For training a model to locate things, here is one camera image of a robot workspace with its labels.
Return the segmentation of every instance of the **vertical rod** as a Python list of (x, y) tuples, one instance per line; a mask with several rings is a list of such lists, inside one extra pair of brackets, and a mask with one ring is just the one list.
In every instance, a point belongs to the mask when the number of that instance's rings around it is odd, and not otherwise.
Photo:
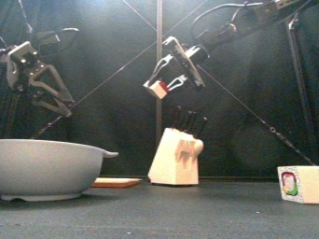
[[(158, 0), (158, 61), (162, 59), (162, 38), (163, 38), (163, 1)], [(162, 137), (162, 100), (156, 99), (156, 146)]]
[(298, 48), (298, 40), (296, 40), (298, 22), (299, 22), (299, 13), (295, 14), (291, 21), (286, 22), (286, 26), (287, 26), (287, 34), (288, 34), (288, 41), (290, 41), (290, 47), (291, 47), (294, 74), (296, 78), (303, 117), (306, 122), (307, 137), (310, 141), (310, 150), (313, 154), (311, 156), (314, 158), (318, 158), (318, 145), (317, 145), (317, 139), (315, 139), (314, 120), (313, 120), (313, 114), (310, 109), (307, 86), (306, 86), (304, 73), (303, 73), (303, 67), (300, 63), (300, 54), (299, 54), (299, 48)]

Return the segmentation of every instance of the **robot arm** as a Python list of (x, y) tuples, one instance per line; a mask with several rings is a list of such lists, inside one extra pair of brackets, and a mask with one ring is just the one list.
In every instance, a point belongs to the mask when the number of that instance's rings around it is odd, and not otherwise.
[[(319, 0), (268, 0), (264, 3), (258, 4), (223, 5), (212, 8), (196, 18), (195, 22), (200, 17), (214, 12), (214, 10), (222, 9), (222, 7), (243, 7), (246, 11), (243, 14), (235, 16), (234, 19), (220, 26), (216, 31), (206, 30), (199, 34), (196, 37), (196, 42), (199, 43), (198, 46), (186, 49), (180, 45), (178, 39), (170, 36), (164, 40), (163, 45), (170, 49), (171, 54), (159, 61), (154, 75), (143, 86), (159, 99), (162, 99), (172, 89), (180, 87), (186, 80), (191, 81), (195, 89), (199, 90), (204, 88), (204, 82), (198, 73), (194, 61), (198, 61), (199, 58), (207, 58), (207, 51), (211, 51), (219, 45), (234, 41), (274, 23), (283, 21), (300, 9), (318, 3)], [(164, 82), (164, 80), (167, 81), (167, 78), (162, 76), (160, 72), (170, 71), (170, 69), (167, 70), (167, 65), (170, 65), (172, 60), (179, 64), (179, 67), (175, 67), (174, 70), (182, 71), (182, 74), (180, 77), (176, 77), (172, 82), (167, 84)]]
[[(42, 81), (42, 76), (51, 74), (56, 90)], [(62, 114), (71, 116), (68, 106), (74, 103), (63, 79), (51, 64), (44, 64), (38, 59), (38, 51), (26, 42), (8, 53), (8, 84), (16, 91), (26, 91), (28, 88), (35, 90), (32, 103)], [(48, 93), (54, 98), (56, 105), (51, 105), (42, 100), (43, 93)]]

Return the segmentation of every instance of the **black curtain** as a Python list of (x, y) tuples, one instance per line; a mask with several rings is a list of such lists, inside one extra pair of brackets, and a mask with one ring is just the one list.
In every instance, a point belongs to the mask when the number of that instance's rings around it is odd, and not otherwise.
[[(230, 2), (243, 1), (163, 1), (163, 39), (172, 35), (192, 45), (194, 19)], [(24, 0), (23, 4), (35, 34), (67, 27), (80, 30), (70, 49), (42, 58), (55, 65), (79, 104), (72, 116), (59, 120), (40, 139), (119, 151), (116, 159), (104, 161), (102, 174), (146, 176), (156, 153), (156, 100), (142, 85), (156, 65), (156, 1)], [(315, 125), (318, 11), (315, 6), (303, 12), (298, 31)], [(18, 1), (2, 1), (0, 16), (0, 36), (8, 45), (22, 44), (26, 26)], [(216, 28), (230, 16), (230, 11), (212, 14), (199, 23), (196, 32)], [(263, 119), (311, 155), (284, 24), (272, 25), (210, 53), (211, 58), (200, 66), (254, 113), (200, 70), (207, 87), (202, 91), (180, 88), (163, 99), (163, 129), (172, 124), (176, 105), (210, 120), (200, 135), (204, 150), (198, 158), (199, 175), (268, 177), (275, 176), (278, 165), (309, 164), (260, 122)], [(3, 129), (14, 93), (6, 74), (0, 75), (2, 95), (7, 95), (2, 98)], [(22, 97), (11, 134), (3, 137), (28, 138), (59, 116), (32, 106), (27, 93)]]

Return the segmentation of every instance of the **wooden cutting board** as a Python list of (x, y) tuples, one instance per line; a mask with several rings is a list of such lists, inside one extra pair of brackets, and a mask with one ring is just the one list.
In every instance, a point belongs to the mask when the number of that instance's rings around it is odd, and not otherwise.
[(139, 184), (139, 178), (98, 177), (91, 188), (127, 188)]

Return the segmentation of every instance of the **small box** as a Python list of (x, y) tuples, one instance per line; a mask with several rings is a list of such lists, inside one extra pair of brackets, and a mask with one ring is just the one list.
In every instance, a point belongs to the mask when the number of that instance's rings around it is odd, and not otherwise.
[(167, 95), (167, 92), (170, 91), (166, 83), (160, 80), (156, 80), (156, 82), (151, 86), (148, 86), (148, 82), (150, 80), (143, 84), (143, 87), (155, 97), (158, 97), (162, 100)]
[(282, 166), (278, 176), (283, 200), (319, 204), (319, 166)]

